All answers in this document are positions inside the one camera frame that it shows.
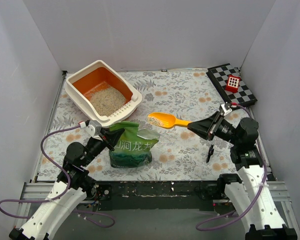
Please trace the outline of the red grid block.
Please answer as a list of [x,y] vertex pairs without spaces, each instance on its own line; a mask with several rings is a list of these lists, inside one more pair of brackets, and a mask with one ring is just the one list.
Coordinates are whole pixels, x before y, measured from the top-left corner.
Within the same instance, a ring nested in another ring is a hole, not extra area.
[[239,90],[241,78],[230,74],[227,79],[225,90],[231,93],[237,93]]

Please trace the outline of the black and grey checkerboard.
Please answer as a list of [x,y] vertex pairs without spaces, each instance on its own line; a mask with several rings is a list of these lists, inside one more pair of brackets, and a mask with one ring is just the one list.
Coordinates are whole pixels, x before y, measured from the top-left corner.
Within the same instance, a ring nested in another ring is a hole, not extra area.
[[258,100],[242,79],[239,83],[238,92],[232,93],[226,91],[229,75],[240,77],[240,69],[233,67],[230,63],[209,67],[207,69],[207,76],[225,102],[233,102],[243,107],[254,105]]

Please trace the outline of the green cat litter bag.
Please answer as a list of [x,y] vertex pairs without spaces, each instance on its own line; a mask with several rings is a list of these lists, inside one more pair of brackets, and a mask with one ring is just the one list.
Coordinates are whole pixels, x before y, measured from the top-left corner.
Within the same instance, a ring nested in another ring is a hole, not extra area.
[[124,130],[114,151],[109,152],[111,167],[138,168],[152,162],[151,149],[160,139],[157,131],[139,128],[138,123],[130,121],[117,122],[109,129],[112,132]]

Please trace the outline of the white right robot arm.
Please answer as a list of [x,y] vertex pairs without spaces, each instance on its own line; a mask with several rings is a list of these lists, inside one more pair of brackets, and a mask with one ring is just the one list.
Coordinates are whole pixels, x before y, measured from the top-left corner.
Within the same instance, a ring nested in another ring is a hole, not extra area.
[[221,174],[216,192],[232,202],[245,229],[246,240],[296,240],[294,228],[287,226],[279,214],[267,186],[267,167],[256,145],[259,124],[250,117],[233,127],[220,112],[191,122],[187,129],[205,140],[218,137],[232,144],[230,158],[237,172]]

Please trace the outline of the yellow plastic litter scoop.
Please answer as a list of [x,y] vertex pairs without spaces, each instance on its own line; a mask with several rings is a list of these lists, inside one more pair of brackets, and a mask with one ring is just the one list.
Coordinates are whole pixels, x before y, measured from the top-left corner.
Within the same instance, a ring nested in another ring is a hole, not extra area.
[[147,116],[147,120],[150,124],[165,129],[171,129],[176,126],[187,127],[191,123],[191,121],[181,120],[172,114],[164,112],[152,112]]

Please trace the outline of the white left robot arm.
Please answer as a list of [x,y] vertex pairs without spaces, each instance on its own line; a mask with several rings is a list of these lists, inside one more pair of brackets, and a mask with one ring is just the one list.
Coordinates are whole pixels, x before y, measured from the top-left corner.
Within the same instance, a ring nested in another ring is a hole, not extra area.
[[124,129],[101,128],[98,138],[86,145],[71,143],[63,159],[62,170],[52,189],[36,212],[19,229],[9,233],[12,240],[51,240],[66,218],[83,200],[96,196],[96,182],[85,169],[104,149],[114,150]]

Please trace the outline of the floral patterned table mat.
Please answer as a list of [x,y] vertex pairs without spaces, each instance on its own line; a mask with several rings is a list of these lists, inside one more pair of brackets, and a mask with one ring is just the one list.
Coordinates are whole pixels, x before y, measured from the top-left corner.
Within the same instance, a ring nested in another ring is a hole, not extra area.
[[[204,72],[195,71],[131,71],[122,77],[142,94],[142,103],[129,117],[142,129],[152,129],[147,117],[152,112],[175,115],[178,119],[198,121],[219,109],[223,99]],[[37,173],[40,182],[54,181],[58,165],[73,142],[86,144],[89,135],[82,129],[69,127],[87,117],[62,90],[59,94],[50,136],[45,141],[46,156],[42,157]],[[216,180],[220,174],[235,173],[230,158],[231,145],[214,138],[206,141],[184,127],[164,129],[154,127],[159,142],[151,149],[152,162],[137,168],[113,168],[107,151],[103,151],[87,170],[97,181],[196,181]],[[208,151],[214,153],[206,163]]]

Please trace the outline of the small black clip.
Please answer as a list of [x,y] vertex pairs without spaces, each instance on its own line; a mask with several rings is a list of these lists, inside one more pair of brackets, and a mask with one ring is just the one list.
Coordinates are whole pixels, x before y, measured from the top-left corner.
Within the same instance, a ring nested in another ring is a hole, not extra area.
[[208,163],[211,159],[211,156],[214,154],[214,145],[212,144],[210,147],[209,147],[209,150],[208,150],[208,155],[207,155],[207,158],[206,158],[206,163]]

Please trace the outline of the white and orange litter box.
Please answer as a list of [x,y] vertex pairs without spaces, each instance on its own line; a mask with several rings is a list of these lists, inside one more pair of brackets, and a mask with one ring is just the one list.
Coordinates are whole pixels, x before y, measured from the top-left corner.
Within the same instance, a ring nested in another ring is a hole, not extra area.
[[[90,102],[91,95],[109,87],[115,88],[125,97],[125,105],[110,116],[100,115]],[[143,100],[137,89],[102,60],[97,60],[67,77],[65,92],[88,119],[98,121],[103,127],[127,119]]]

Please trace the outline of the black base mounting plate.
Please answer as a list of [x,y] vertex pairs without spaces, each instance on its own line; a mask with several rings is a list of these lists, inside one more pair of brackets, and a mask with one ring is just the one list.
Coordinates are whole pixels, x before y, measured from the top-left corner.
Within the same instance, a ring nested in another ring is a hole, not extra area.
[[99,181],[78,207],[94,212],[190,209],[221,214],[234,210],[216,180]]

